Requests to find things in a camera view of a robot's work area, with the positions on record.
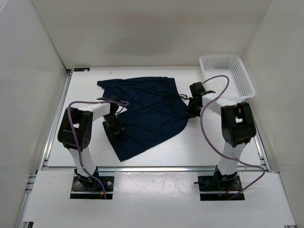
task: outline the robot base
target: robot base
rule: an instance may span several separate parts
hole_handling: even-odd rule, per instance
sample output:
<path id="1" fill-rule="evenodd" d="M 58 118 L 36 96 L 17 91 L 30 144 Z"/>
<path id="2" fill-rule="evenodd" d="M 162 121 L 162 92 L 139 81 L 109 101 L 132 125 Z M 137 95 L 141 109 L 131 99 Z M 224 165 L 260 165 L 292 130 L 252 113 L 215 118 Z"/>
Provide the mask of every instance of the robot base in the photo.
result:
<path id="1" fill-rule="evenodd" d="M 199 176 L 198 177 L 200 201 L 218 201 L 218 200 L 228 200 L 236 192 L 242 190 L 242 184 L 240 177 L 237 175 L 236 178 L 231 181 L 227 187 L 220 189 L 214 176 Z M 241 193 L 232 200 L 245 200 L 244 194 Z"/>
<path id="2" fill-rule="evenodd" d="M 113 194 L 108 192 L 113 192 L 114 188 L 114 177 L 113 176 L 99 176 L 98 177 L 102 183 L 104 183 L 104 189 L 107 192 L 106 199 L 111 200 L 113 198 Z M 96 187 L 90 189 L 87 186 L 83 185 L 77 176 L 74 176 L 73 183 L 71 187 L 71 199 L 96 199 L 96 200 L 104 200 L 105 196 L 101 194 L 100 186 L 96 185 Z"/>

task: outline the metal frame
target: metal frame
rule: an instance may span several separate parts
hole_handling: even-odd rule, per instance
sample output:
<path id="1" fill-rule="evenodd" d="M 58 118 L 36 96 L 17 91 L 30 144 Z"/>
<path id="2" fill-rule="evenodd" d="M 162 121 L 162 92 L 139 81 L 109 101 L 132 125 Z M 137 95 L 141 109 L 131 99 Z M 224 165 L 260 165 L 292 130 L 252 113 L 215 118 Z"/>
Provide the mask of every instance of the metal frame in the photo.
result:
<path id="1" fill-rule="evenodd" d="M 256 136 L 254 137 L 254 139 L 255 139 L 255 142 L 256 142 L 256 147 L 257 147 L 258 153 L 261 157 L 263 157 L 263 160 L 265 162 L 265 166 L 267 168 L 267 171 L 268 172 L 273 172 L 271 170 L 270 163 L 269 163 L 269 160 L 268 160 L 268 157 L 267 157 L 267 154 L 266 154 L 263 142 L 262 142 L 260 132 L 258 131 L 257 125 L 256 125 Z"/>
<path id="2" fill-rule="evenodd" d="M 56 107 L 55 115 L 53 117 L 52 125 L 50 127 L 49 134 L 48 134 L 48 137 L 47 137 L 47 141 L 46 141 L 43 153 L 42 153 L 42 158 L 41 158 L 41 161 L 40 161 L 40 164 L 39 164 L 39 167 L 38 167 L 39 171 L 43 169 L 44 161 L 45 161 L 46 158 L 49 157 L 49 152 L 51 150 L 51 147 L 52 147 L 52 144 L 53 144 L 53 141 L 54 141 L 54 137 L 55 137 L 55 133 L 56 133 L 56 129 L 57 129 L 57 124 L 58 124 L 58 121 L 59 121 L 59 118 L 60 118 L 60 114 L 61 114 L 61 110 L 62 110 L 64 101 L 66 99 L 67 90 L 68 90 L 68 87 L 70 85 L 72 74 L 73 74 L 72 71 L 68 71 L 65 84 L 62 87 L 60 98 L 59 98 L 59 101 L 58 101 L 58 104 L 57 104 L 57 107 Z"/>
<path id="3" fill-rule="evenodd" d="M 36 175 L 30 175 L 30 177 L 28 179 L 28 184 L 27 184 L 26 189 L 25 189 L 25 195 L 24 195 L 24 198 L 23 198 L 23 202 L 22 202 L 22 205 L 21 205 L 20 212 L 18 214 L 18 218 L 17 218 L 16 224 L 15 224 L 15 228 L 29 228 L 32 225 L 31 222 L 23 222 L 23 217 L 24 217 L 24 214 L 25 214 L 25 209 L 26 209 L 26 207 L 29 203 L 29 198 L 30 198 L 30 194 L 32 192 L 32 189 L 34 187 L 35 179 L 36 179 Z"/>
<path id="4" fill-rule="evenodd" d="M 151 167 L 99 167 L 100 173 L 104 172 L 214 172 L 214 166 L 151 166 Z M 258 168 L 237 168 L 238 172 L 261 171 Z"/>

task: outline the basket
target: basket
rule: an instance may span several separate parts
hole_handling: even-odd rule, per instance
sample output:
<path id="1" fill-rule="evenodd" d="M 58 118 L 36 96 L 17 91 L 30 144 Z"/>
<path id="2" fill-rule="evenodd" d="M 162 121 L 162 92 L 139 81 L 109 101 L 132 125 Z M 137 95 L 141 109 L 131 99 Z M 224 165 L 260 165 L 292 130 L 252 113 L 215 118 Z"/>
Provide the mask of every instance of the basket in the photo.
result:
<path id="1" fill-rule="evenodd" d="M 239 56 L 236 55 L 209 55 L 199 58 L 200 67 L 205 80 L 217 76 L 226 75 L 230 84 L 222 97 L 241 102 L 256 95 L 248 73 Z M 219 94 L 227 84 L 223 77 L 212 79 L 204 84 L 206 90 L 213 90 Z"/>

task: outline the garment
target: garment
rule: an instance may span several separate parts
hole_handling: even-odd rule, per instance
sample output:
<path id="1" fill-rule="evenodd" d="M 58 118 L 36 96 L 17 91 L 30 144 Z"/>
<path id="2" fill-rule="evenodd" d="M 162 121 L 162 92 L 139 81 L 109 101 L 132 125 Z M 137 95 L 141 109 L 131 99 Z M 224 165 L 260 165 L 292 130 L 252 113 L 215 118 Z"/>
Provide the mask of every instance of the garment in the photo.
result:
<path id="1" fill-rule="evenodd" d="M 117 115 L 125 127 L 126 140 L 115 143 L 108 137 L 120 161 L 166 141 L 187 125 L 187 106 L 179 97 L 174 78 L 111 79 L 97 85 L 104 89 L 104 98 L 115 96 L 129 102 L 127 111 Z"/>

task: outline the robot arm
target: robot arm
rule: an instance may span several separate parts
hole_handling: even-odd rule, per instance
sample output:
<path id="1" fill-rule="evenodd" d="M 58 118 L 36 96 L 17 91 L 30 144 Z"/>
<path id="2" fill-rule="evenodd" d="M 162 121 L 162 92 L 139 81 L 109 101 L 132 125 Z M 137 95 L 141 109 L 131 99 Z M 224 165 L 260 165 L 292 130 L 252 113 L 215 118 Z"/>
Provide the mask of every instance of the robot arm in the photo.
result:
<path id="1" fill-rule="evenodd" d="M 218 96 L 213 91 L 206 91 L 201 82 L 192 84 L 190 90 L 193 96 L 188 104 L 190 117 L 200 116 L 202 107 Z M 219 98 L 211 103 L 208 109 L 221 116 L 222 135 L 225 140 L 222 154 L 236 159 L 235 161 L 221 157 L 216 166 L 214 177 L 218 188 L 222 189 L 236 178 L 238 160 L 243 149 L 256 135 L 256 128 L 247 102 L 237 104 L 225 98 Z"/>
<path id="2" fill-rule="evenodd" d="M 121 122 L 115 115 L 117 109 L 118 105 L 113 103 L 89 104 L 80 108 L 71 107 L 71 116 L 81 149 L 82 163 L 86 171 L 92 176 L 99 176 L 98 168 L 92 161 L 88 147 L 91 141 L 92 123 L 98 118 L 103 117 L 106 122 L 106 131 L 108 131 L 110 137 L 116 141 L 121 138 L 123 139 L 125 131 Z M 71 131 L 67 112 L 68 110 L 66 109 L 59 128 L 58 140 L 63 143 L 63 146 L 71 153 L 76 164 L 75 174 L 79 181 L 92 188 L 92 186 L 96 185 L 96 181 L 83 170 L 80 164 L 79 153 Z"/>

